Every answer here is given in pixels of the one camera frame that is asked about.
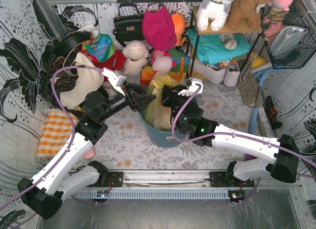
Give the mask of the yellow trash bag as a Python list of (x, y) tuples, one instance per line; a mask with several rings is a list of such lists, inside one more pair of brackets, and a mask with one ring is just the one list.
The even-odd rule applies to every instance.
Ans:
[(163, 107), (161, 104), (162, 89), (165, 85), (173, 88), (178, 84), (179, 83), (175, 79), (171, 78), (166, 73), (158, 72), (154, 75), (149, 84), (147, 94), (155, 95), (156, 98), (144, 110), (144, 120), (148, 125), (162, 131), (171, 130), (171, 108)]

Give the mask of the teal trash bin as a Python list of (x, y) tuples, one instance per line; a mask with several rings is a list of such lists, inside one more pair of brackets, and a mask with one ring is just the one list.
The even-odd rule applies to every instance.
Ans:
[(180, 145), (180, 142), (172, 136), (171, 131), (158, 130), (147, 124), (144, 119), (143, 112), (140, 113), (140, 118), (144, 123), (147, 134), (154, 145), (159, 148), (173, 148)]

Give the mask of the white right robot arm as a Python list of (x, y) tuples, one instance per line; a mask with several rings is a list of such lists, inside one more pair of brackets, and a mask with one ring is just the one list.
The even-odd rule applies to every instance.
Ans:
[(291, 136), (266, 138), (206, 119), (202, 116), (203, 109), (192, 98), (195, 91), (201, 93), (201, 83), (190, 87), (164, 85), (162, 88), (161, 104), (171, 109), (174, 137), (181, 133), (199, 146), (229, 148), (253, 156), (253, 160), (229, 163), (225, 181), (230, 185), (261, 176), (271, 176), (284, 183), (296, 182), (299, 150)]

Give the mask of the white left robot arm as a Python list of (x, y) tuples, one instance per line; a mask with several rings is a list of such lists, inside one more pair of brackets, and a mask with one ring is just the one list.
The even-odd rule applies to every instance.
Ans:
[(50, 219), (63, 201), (87, 186), (112, 186), (108, 168), (96, 160), (71, 176), (67, 174), (104, 135), (108, 129), (104, 123), (107, 118), (125, 107), (141, 112), (156, 98), (147, 94), (148, 87), (129, 82), (123, 84), (122, 91), (110, 98), (99, 91), (87, 94), (82, 106), (84, 115), (62, 149), (31, 179), (22, 178), (18, 183), (23, 203), (43, 219)]

